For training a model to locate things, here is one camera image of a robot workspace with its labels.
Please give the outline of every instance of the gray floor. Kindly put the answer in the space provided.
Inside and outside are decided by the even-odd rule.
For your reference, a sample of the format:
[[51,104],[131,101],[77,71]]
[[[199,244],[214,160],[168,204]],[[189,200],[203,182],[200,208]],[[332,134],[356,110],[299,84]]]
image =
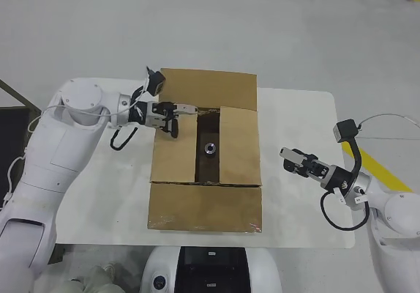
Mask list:
[[[339,119],[393,112],[420,123],[420,3],[0,1],[0,76],[39,107],[69,78],[139,79],[145,65],[255,73],[262,87],[331,92]],[[17,103],[0,92],[0,105]],[[361,147],[420,193],[420,132],[412,124],[378,118],[360,136]],[[136,289],[150,250],[71,247],[37,292],[111,260]],[[363,229],[349,250],[272,253],[285,292],[381,292]]]

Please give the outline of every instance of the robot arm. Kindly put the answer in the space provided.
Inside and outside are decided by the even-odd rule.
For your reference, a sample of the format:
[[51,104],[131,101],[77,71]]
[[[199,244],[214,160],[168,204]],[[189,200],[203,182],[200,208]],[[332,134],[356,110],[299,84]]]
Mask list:
[[[152,74],[149,79],[155,82],[149,82],[147,92],[156,95],[164,77],[158,83],[154,78],[161,73]],[[23,176],[0,212],[0,272],[9,270],[10,274],[0,274],[0,292],[32,292],[32,281],[44,270],[55,245],[56,213],[65,192],[88,164],[107,123],[121,127],[134,122],[138,108],[132,106],[137,98],[105,92],[88,78],[68,81],[54,95],[26,148]],[[147,119],[156,111],[149,108],[163,105],[145,105],[146,121],[141,124],[165,132],[173,128],[173,137],[177,137],[178,115],[196,113],[193,106],[166,103],[175,108],[167,108],[164,116],[170,119],[160,122],[157,119],[164,116],[155,115],[152,124]],[[170,126],[163,129],[166,123]]]
[[[361,167],[361,158],[358,158],[361,153],[354,142],[358,131],[353,128],[356,126],[350,119],[339,122],[334,132],[337,142],[350,142],[355,163],[357,165],[359,162]],[[353,231],[368,224],[372,262],[384,292],[420,292],[420,195],[383,190],[376,178],[359,172],[359,168],[346,171],[297,149],[283,148],[280,156],[284,158],[285,170],[311,177],[327,190],[320,204],[331,225],[343,231]],[[352,228],[342,228],[332,223],[323,208],[323,199],[330,193],[334,193],[341,204],[346,204],[352,210],[365,209],[365,219]],[[382,237],[379,223],[401,236]]]

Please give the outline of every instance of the open cardboard box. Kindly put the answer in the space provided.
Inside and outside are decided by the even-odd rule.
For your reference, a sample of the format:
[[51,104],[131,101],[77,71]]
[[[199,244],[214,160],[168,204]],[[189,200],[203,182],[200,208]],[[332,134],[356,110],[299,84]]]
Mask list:
[[[262,193],[256,75],[163,69],[160,102],[195,105],[179,137],[157,131],[148,228],[261,232]],[[204,146],[217,146],[206,157]]]

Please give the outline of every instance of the metal nut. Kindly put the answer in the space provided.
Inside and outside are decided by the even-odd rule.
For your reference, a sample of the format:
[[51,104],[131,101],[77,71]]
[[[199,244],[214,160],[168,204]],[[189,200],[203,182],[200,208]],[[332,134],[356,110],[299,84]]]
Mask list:
[[213,157],[215,155],[215,152],[217,152],[217,146],[215,146],[214,143],[209,142],[205,145],[203,150],[205,151],[205,155],[207,157]]

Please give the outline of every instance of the black cable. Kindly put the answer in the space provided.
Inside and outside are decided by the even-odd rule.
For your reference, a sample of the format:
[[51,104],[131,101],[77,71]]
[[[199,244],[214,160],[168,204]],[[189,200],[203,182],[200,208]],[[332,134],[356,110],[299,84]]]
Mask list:
[[324,217],[326,218],[327,222],[329,222],[329,224],[331,224],[334,228],[342,230],[342,231],[355,231],[355,230],[361,228],[362,226],[364,226],[365,223],[367,223],[368,219],[370,218],[370,205],[368,204],[367,201],[364,202],[364,208],[366,209],[366,215],[364,216],[363,221],[360,222],[358,225],[356,225],[354,227],[345,228],[345,227],[340,227],[337,224],[335,224],[334,222],[332,222],[331,219],[326,214],[326,209],[324,208],[324,200],[326,199],[327,195],[329,195],[331,193],[333,193],[333,192],[332,191],[327,191],[320,198],[320,210],[322,211]]
[[356,144],[356,140],[354,138],[347,140],[347,142],[348,144],[350,144],[351,152],[353,153],[353,158],[355,159],[355,166],[351,170],[351,178],[348,181],[347,190],[350,190],[351,186],[358,177],[359,171],[361,169],[361,153],[359,151],[358,144]]
[[138,97],[140,97],[140,95],[142,94],[143,91],[143,86],[137,88],[134,93],[132,94],[132,96],[130,97],[130,104],[132,105],[135,100],[137,100]]
[[114,149],[115,151],[120,151],[121,149],[123,149],[126,144],[130,141],[130,139],[134,136],[134,134],[137,132],[138,127],[136,127],[132,133],[130,133],[129,137],[120,145],[120,146],[114,146],[114,140],[116,139],[117,135],[119,134],[120,129],[116,130],[116,132],[114,133],[113,137],[110,139],[110,147],[111,149]]

